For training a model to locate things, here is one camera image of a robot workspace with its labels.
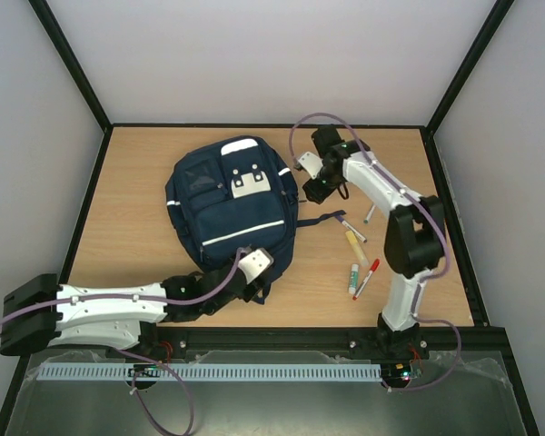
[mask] pen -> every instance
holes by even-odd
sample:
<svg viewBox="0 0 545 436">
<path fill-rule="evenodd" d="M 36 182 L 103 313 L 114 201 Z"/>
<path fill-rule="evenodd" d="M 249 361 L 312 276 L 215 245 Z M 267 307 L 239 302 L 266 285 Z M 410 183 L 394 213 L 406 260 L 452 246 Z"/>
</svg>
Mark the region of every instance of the pen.
<svg viewBox="0 0 545 436">
<path fill-rule="evenodd" d="M 345 228 L 351 230 L 357 239 L 359 239 L 363 243 L 367 243 L 367 238 L 359 233 L 357 230 L 355 230 L 351 224 L 347 223 L 341 215 L 335 216 L 335 219 L 343 224 Z"/>
<path fill-rule="evenodd" d="M 370 268 L 369 272 L 367 273 L 367 275 L 365 276 L 365 278 L 363 279 L 363 282 L 362 284 L 360 284 L 360 287 L 359 289 L 357 290 L 357 292 L 355 293 L 355 295 L 353 295 L 353 300 L 357 300 L 358 298 L 360 298 L 360 295 L 362 295 L 362 292 L 363 292 L 363 288 L 365 288 L 365 285 L 367 284 L 367 282 L 370 280 L 370 277 L 372 277 L 372 274 L 375 270 L 378 269 L 378 266 L 380 266 L 380 260 L 379 259 L 376 259 L 375 261 L 373 261 L 373 265 L 372 267 Z"/>
<path fill-rule="evenodd" d="M 375 211 L 375 204 L 372 206 L 372 208 L 370 209 L 369 212 L 367 212 L 367 216 L 365 217 L 365 219 L 363 220 L 363 223 L 367 224 L 370 219 L 372 218 L 372 215 L 373 215 L 373 211 Z"/>
</svg>

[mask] backpack strap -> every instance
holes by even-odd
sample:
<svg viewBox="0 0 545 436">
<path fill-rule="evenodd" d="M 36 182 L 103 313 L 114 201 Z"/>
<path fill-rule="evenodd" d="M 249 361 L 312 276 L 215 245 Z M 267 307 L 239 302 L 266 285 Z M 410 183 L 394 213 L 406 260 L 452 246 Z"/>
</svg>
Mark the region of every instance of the backpack strap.
<svg viewBox="0 0 545 436">
<path fill-rule="evenodd" d="M 340 216 L 345 215 L 345 211 L 335 211 L 331 213 L 324 213 L 323 215 L 319 216 L 319 218 L 312 218 L 310 220 L 299 220 L 297 221 L 297 227 L 309 227 L 311 225 L 316 225 L 320 223 L 321 221 L 328 220 L 329 218 L 333 218 L 333 216 Z"/>
<path fill-rule="evenodd" d="M 269 293 L 271 292 L 271 285 L 267 284 L 263 287 L 263 296 L 259 297 L 258 295 L 254 295 L 253 302 L 256 302 L 257 304 L 263 305 L 266 301 L 266 297 L 269 296 Z"/>
<path fill-rule="evenodd" d="M 333 218 L 333 216 L 341 216 L 341 215 L 345 215 L 346 212 L 341 210 L 341 211 L 335 211 L 335 212 L 331 212 L 331 213 L 324 213 L 323 215 L 319 216 L 318 218 L 312 218 L 312 219 L 309 219 L 309 220 L 299 220 L 297 222 L 297 227 L 309 227 L 309 226 L 312 226 L 312 225 L 316 225 L 318 223 L 320 223 L 321 221 L 325 221 L 325 220 L 328 220 L 330 218 Z M 266 297 L 269 296 L 269 293 L 271 292 L 271 285 L 270 284 L 267 284 L 266 286 L 263 287 L 263 296 L 262 297 L 259 297 L 258 295 L 255 295 L 252 299 L 253 302 L 256 302 L 258 304 L 264 304 L 264 302 L 266 301 Z"/>
</svg>

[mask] wooden tabletop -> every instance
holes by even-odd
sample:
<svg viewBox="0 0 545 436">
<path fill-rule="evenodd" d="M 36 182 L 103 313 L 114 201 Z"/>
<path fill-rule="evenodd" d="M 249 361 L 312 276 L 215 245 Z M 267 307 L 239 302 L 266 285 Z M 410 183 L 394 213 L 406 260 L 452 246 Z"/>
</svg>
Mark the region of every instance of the wooden tabletop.
<svg viewBox="0 0 545 436">
<path fill-rule="evenodd" d="M 314 151 L 310 129 L 295 134 L 297 154 Z M 89 287 L 136 286 L 188 274 L 197 267 L 180 245 L 165 206 L 164 186 L 173 165 L 186 153 L 239 134 L 261 136 L 290 163 L 288 129 L 282 128 L 115 128 L 94 193 L 69 283 Z M 363 129 L 360 137 L 378 159 L 403 183 L 422 195 L 436 194 L 420 132 L 403 129 Z M 349 138 L 346 132 L 342 137 Z M 301 187 L 305 172 L 293 171 Z M 345 228 L 336 220 L 299 229 L 292 264 L 272 285 L 264 306 L 234 301 L 214 316 L 187 324 L 197 327 L 370 327 L 387 302 L 391 270 L 383 259 L 384 216 L 376 211 L 369 224 L 363 218 L 370 200 L 349 185 L 351 198 L 334 193 L 323 204 L 301 203 L 299 218 L 343 209 L 345 218 L 360 230 L 370 262 L 382 259 L 362 297 L 347 293 L 356 257 Z M 361 278 L 367 269 L 360 270 Z M 444 318 L 472 325 L 456 262 L 442 279 L 431 281 L 421 317 Z"/>
</svg>

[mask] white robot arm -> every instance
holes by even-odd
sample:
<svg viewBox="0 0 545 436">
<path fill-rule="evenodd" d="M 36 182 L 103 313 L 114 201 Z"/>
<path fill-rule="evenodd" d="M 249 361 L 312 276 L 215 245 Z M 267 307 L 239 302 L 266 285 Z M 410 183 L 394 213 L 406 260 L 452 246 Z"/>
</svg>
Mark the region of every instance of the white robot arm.
<svg viewBox="0 0 545 436">
<path fill-rule="evenodd" d="M 321 203 L 342 183 L 353 183 L 388 218 L 384 251 L 394 275 L 390 297 L 381 318 L 392 332 L 410 329 L 416 324 L 413 314 L 420 307 L 426 278 L 443 256 L 443 250 L 432 228 L 421 221 L 423 217 L 417 213 L 407 194 L 429 210 L 443 231 L 440 201 L 433 196 L 422 198 L 403 185 L 382 166 L 369 147 L 366 149 L 368 161 L 357 143 L 344 142 L 332 126 L 320 128 L 312 139 L 322 157 L 307 152 L 298 159 L 298 169 L 311 176 L 303 187 L 307 198 Z M 414 221 L 422 223 L 420 230 L 414 231 Z"/>
<path fill-rule="evenodd" d="M 230 262 L 206 274 L 174 276 L 133 288 L 58 285 L 55 274 L 39 275 L 6 295 L 6 317 L 30 310 L 4 323 L 0 352 L 26 355 L 57 345 L 132 349 L 145 342 L 145 332 L 152 331 L 158 322 L 193 321 L 203 314 L 214 314 L 236 298 L 249 302 L 262 288 L 265 272 L 272 264 L 273 258 L 258 249 L 241 258 L 234 273 Z M 216 294 L 213 289 L 232 273 Z M 33 306 L 48 301 L 55 301 L 53 310 L 33 310 Z"/>
</svg>

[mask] navy blue backpack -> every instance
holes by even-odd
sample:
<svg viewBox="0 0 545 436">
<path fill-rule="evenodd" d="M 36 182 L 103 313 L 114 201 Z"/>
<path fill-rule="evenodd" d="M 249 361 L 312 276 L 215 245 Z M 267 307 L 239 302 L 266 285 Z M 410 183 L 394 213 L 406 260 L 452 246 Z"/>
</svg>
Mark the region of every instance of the navy blue backpack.
<svg viewBox="0 0 545 436">
<path fill-rule="evenodd" d="M 297 221 L 297 183 L 262 138 L 238 136 L 188 153 L 165 186 L 178 238 L 205 273 L 221 268 L 239 247 L 264 248 L 274 259 L 270 283 L 292 260 L 296 229 L 344 211 Z"/>
</svg>

